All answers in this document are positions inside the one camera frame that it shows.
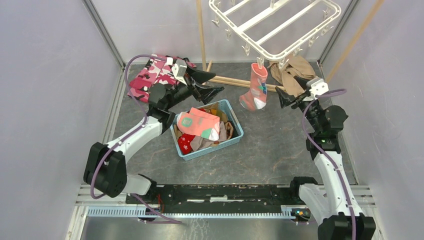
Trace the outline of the pink sock green patches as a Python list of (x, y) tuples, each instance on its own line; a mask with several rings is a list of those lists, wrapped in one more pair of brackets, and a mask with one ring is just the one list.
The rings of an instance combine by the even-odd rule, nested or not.
[(248, 92), (239, 97), (240, 104), (249, 111), (263, 109), (267, 104), (267, 69), (257, 63), (251, 64), (250, 86)]

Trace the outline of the white clip hanger frame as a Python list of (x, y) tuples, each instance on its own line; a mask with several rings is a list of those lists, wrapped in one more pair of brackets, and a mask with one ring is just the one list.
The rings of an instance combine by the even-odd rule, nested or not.
[(210, 0), (208, 6), (228, 41), (240, 39), (244, 54), (256, 54), (259, 65), (267, 60), (280, 67), (305, 54), (342, 14), (334, 0)]

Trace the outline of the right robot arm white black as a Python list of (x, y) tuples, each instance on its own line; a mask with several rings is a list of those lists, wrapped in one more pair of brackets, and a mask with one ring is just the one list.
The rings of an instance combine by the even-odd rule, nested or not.
[(276, 87), (281, 108), (302, 111), (301, 126), (306, 135), (306, 149), (323, 180), (325, 193), (311, 177), (295, 177), (289, 189), (289, 199), (306, 204), (318, 224), (320, 240), (370, 240), (377, 226), (358, 204), (348, 182), (338, 134), (344, 129), (348, 115), (338, 105), (323, 108), (319, 100), (346, 93), (345, 88), (330, 90), (324, 79), (295, 77), (304, 90), (293, 96)]

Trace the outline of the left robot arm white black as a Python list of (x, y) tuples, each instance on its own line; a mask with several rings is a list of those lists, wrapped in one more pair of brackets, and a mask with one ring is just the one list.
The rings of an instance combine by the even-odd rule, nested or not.
[(205, 85), (215, 73), (189, 66), (174, 66), (172, 70), (178, 84), (153, 84), (149, 88), (148, 111), (138, 124), (108, 143), (96, 142), (91, 146), (83, 180), (90, 185), (93, 199), (137, 194), (145, 204), (153, 203), (157, 198), (157, 190), (151, 186), (153, 181), (141, 174), (129, 174), (128, 161), (173, 125), (176, 114), (170, 108), (191, 96), (207, 104), (224, 90), (222, 86)]

